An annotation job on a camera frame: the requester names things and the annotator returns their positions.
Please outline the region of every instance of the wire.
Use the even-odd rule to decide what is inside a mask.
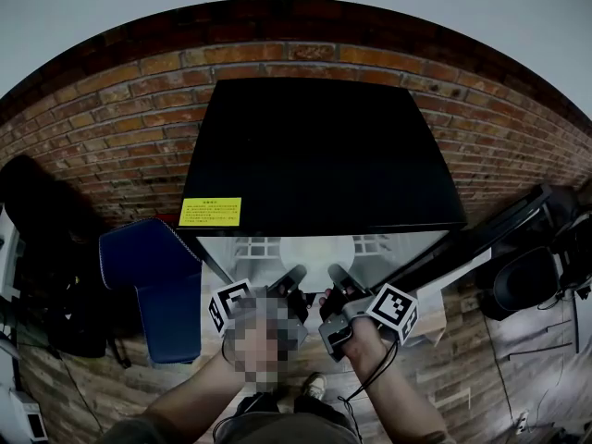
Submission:
[[[353,415],[353,408],[352,408],[352,404],[350,403],[350,400],[352,398],[355,398],[356,396],[358,396],[360,393],[362,393],[362,391],[364,391],[370,385],[372,385],[378,379],[379,376],[381,376],[383,373],[385,373],[387,368],[389,368],[390,365],[395,361],[398,351],[399,351],[399,343],[395,340],[393,342],[393,344],[390,346],[390,349],[388,349],[384,358],[376,366],[376,369],[374,370],[374,372],[372,372],[372,374],[370,374],[370,376],[365,380],[365,382],[362,385],[360,385],[360,387],[358,389],[356,389],[348,398],[343,398],[342,396],[337,397],[337,399],[343,403],[343,406],[347,410],[348,414],[351,416],[351,419],[353,421],[353,425],[355,426],[355,432],[358,435],[358,439],[360,439],[360,442],[362,442],[362,435],[360,434],[360,428],[358,427],[358,422],[355,420],[355,416]]]
[[[485,315],[483,313],[481,313],[481,315],[483,316],[483,322],[485,323],[487,335],[489,336],[489,345],[491,345],[491,351],[493,352],[493,360],[495,361],[496,366],[498,367],[499,379],[501,380],[501,385],[503,386],[503,393],[504,395],[506,395],[506,402],[508,403],[508,409],[510,410],[510,420],[512,421],[511,427],[514,427],[514,415],[512,413],[512,405],[510,404],[510,396],[508,395],[508,390],[506,389],[506,382],[504,381],[503,375],[501,374],[500,363],[498,362],[498,357],[496,355],[496,348],[493,346],[493,339],[491,338],[491,333],[489,332],[489,326],[487,325]]]
[[[91,414],[91,416],[94,418],[94,421],[96,421],[96,424],[99,426],[99,432],[101,433],[101,435],[104,435],[105,431],[103,430],[101,423],[99,423],[99,420],[97,419],[96,415],[93,413],[93,410],[91,410],[89,403],[87,403],[86,400],[84,399],[84,397],[82,396],[82,393],[80,392],[80,388],[78,388],[78,384],[76,383],[76,380],[74,379],[74,377],[70,373],[70,369],[68,368],[66,361],[62,358],[62,356],[60,355],[59,352],[57,353],[57,356],[59,357],[59,360],[62,362],[62,364],[64,364],[64,367],[66,367],[66,371],[68,372],[68,376],[70,377],[70,380],[72,380],[72,384],[74,385],[74,388],[76,389],[76,391],[78,391],[78,394],[80,395],[82,402],[86,406],[86,409]]]
[[[564,319],[564,308],[563,308],[563,304],[561,305],[561,320]],[[555,384],[555,386],[553,387],[554,389],[556,387],[559,386],[560,382],[561,382],[561,378],[563,377],[563,367],[565,365],[565,355],[562,353],[561,354],[561,371],[559,373],[559,378],[557,380],[557,383]],[[549,393],[551,390],[551,388],[547,388],[547,391],[545,391],[545,393],[543,394],[543,397],[540,399],[540,401],[538,402],[538,406],[536,407],[536,421],[535,421],[535,425],[533,425],[533,427],[537,427],[538,424],[538,412],[540,411],[540,405],[543,404],[543,400],[545,399],[545,397],[547,396],[547,393]]]
[[[553,304],[550,304],[549,306],[545,306],[545,307],[540,307],[540,304],[539,304],[536,308],[539,311],[548,311],[549,309],[551,309],[551,308],[555,307],[557,304],[559,304],[560,301],[562,301],[562,299],[559,297],[556,297],[555,302]]]
[[[259,395],[257,398],[255,398],[255,400],[249,405],[247,406],[247,409],[244,410],[241,414],[234,415],[234,416],[229,416],[227,418],[224,418],[222,420],[220,420],[217,424],[216,427],[214,427],[214,430],[212,431],[212,439],[214,442],[216,442],[216,433],[218,431],[218,428],[221,427],[224,423],[230,421],[231,419],[234,418],[238,418],[239,416],[243,416],[245,413],[247,413],[259,400],[261,400],[264,397],[264,393],[261,393],[261,395]]]
[[[46,346],[43,346],[43,345],[27,344],[27,343],[24,343],[24,342],[17,342],[17,344],[18,345],[23,345],[23,346],[26,346],[26,347],[34,347],[36,349],[44,349],[45,351],[49,352],[47,350],[47,347]],[[99,422],[98,418],[96,417],[96,414],[93,413],[93,410],[89,406],[89,403],[84,399],[84,396],[80,392],[80,388],[78,388],[78,384],[76,383],[76,380],[74,379],[74,377],[70,373],[70,369],[68,368],[68,365],[66,364],[66,361],[62,358],[61,354],[58,351],[55,351],[55,353],[57,354],[57,357],[59,358],[60,362],[62,364],[64,364],[64,367],[66,368],[66,371],[68,372],[68,376],[70,377],[70,380],[72,381],[72,385],[74,385],[74,388],[76,389],[76,391],[78,391],[78,394],[80,395],[80,399],[84,403],[84,406],[86,406],[87,411],[94,418],[94,421],[96,422],[97,426],[99,427],[99,432],[101,433],[101,435],[104,435],[105,434],[105,431],[103,430],[103,427],[101,426],[101,423]]]

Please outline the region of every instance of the blue chair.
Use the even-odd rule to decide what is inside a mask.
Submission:
[[[156,218],[141,220],[102,235],[99,255],[108,289],[136,289],[150,358],[199,356],[202,264],[177,234]]]

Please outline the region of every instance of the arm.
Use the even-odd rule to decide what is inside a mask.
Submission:
[[[359,317],[351,326],[353,337],[342,348],[360,382],[364,383],[387,354],[387,347],[370,318]],[[393,442],[421,442],[432,433],[446,433],[446,425],[438,410],[413,389],[396,361],[366,389],[366,393]]]
[[[244,374],[234,371],[217,353],[189,380],[158,398],[144,412],[171,424],[183,443],[199,439],[224,412],[244,385]]]

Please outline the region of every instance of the yellow warning label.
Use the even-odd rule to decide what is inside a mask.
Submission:
[[[181,227],[237,227],[241,221],[240,197],[184,199]]]

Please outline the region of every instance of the pixelated blur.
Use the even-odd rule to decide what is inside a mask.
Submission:
[[[257,391],[271,391],[285,379],[299,348],[303,325],[282,298],[259,291],[254,299],[239,302],[234,323],[228,327],[224,356]]]

